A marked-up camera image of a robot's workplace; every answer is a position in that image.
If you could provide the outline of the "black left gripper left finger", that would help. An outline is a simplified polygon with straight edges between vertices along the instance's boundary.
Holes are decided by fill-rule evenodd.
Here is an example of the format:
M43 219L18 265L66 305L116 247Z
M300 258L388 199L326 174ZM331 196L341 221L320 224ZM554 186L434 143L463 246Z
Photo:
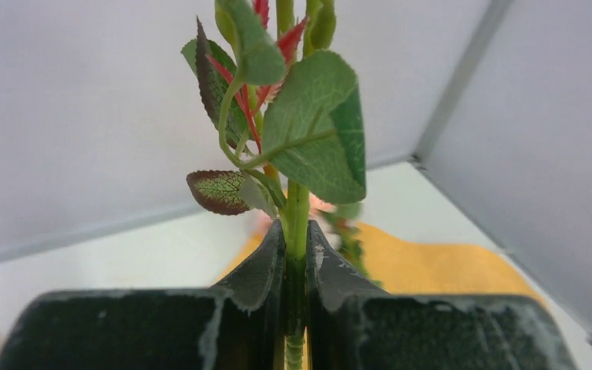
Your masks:
M0 369L282 369L285 242L258 248L208 288L50 291L0 349Z

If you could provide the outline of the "orange wrapping paper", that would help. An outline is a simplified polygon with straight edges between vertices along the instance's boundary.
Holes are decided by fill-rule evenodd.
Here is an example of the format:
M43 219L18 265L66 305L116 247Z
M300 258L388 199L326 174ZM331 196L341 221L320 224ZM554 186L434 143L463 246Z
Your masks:
M513 294L546 302L495 252L469 244L417 244L359 223L369 276L396 294Z

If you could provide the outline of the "single artificial flower stem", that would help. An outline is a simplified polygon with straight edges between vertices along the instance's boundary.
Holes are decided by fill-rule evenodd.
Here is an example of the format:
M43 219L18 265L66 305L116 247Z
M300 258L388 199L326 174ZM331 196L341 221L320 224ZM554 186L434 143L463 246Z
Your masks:
M222 216L264 209L285 242L284 367L305 364L308 194L338 207L366 197L365 128L356 71L331 49L333 1L217 1L224 50L197 25L182 56L217 131L228 170L195 170L195 202Z

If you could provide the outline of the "pink artificial flower bouquet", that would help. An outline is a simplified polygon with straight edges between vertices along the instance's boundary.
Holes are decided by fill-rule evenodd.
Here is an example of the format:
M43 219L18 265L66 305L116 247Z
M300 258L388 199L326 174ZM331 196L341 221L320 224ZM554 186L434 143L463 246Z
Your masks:
M360 230L356 226L355 219L344 218L343 216L346 214L340 213L338 206L326 203L312 193L308 194L308 198L310 220L316 220L323 224L322 230L331 241L332 247L365 278L381 287L382 282L371 277L365 266L365 250L358 236ZM251 210L257 215L256 226L251 231L251 238L259 243L274 219L267 215L262 208L251 207Z

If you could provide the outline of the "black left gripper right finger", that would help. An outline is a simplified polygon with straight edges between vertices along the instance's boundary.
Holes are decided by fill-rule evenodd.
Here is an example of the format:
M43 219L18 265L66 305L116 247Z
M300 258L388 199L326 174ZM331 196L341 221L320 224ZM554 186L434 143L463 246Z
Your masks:
M575 363L551 316L521 295L389 294L308 225L312 369L563 369Z

